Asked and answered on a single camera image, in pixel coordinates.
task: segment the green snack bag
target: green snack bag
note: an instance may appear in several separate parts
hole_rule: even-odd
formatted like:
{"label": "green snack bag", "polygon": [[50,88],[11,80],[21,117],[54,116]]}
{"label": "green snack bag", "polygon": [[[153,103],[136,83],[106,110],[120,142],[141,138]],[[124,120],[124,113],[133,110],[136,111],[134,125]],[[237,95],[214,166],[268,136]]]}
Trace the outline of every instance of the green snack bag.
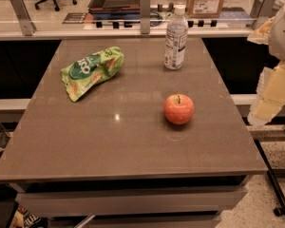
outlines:
{"label": "green snack bag", "polygon": [[109,47],[63,68],[62,80],[70,100],[76,102],[91,87],[112,78],[123,62],[121,49]]}

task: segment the bottle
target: bottle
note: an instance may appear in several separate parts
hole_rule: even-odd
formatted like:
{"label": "bottle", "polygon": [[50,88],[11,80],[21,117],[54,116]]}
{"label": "bottle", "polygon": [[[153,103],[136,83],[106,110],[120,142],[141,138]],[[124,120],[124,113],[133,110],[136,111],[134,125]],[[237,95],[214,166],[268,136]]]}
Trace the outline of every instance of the bottle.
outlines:
{"label": "bottle", "polygon": [[164,65],[179,69],[184,59],[188,22],[184,17],[185,5],[176,5],[175,16],[169,21],[165,37]]}

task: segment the apple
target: apple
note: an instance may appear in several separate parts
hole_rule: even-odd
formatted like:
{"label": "apple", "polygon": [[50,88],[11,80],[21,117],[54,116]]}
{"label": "apple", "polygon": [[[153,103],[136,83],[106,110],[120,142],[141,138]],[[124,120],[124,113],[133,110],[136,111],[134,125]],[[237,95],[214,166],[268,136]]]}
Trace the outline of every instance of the apple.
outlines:
{"label": "apple", "polygon": [[186,95],[173,94],[164,101],[163,112],[172,124],[185,124],[194,113],[194,103]]}

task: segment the bottle label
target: bottle label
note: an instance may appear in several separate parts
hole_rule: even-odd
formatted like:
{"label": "bottle label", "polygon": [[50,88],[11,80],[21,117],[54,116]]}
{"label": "bottle label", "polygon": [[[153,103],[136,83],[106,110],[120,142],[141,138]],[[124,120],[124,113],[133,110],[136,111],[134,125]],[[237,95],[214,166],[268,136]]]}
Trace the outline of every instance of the bottle label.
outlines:
{"label": "bottle label", "polygon": [[181,67],[184,58],[185,45],[187,41],[187,29],[182,34],[175,34],[171,29],[167,30],[164,64],[171,69]]}

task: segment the bottle cap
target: bottle cap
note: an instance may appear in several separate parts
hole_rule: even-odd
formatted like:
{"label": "bottle cap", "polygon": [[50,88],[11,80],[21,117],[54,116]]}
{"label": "bottle cap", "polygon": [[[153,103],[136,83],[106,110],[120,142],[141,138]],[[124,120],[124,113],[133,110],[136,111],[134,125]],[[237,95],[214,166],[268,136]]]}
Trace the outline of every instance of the bottle cap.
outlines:
{"label": "bottle cap", "polygon": [[183,4],[177,4],[175,7],[174,7],[174,13],[176,15],[183,15],[184,12],[185,12],[185,9],[186,9],[186,6],[183,5]]}

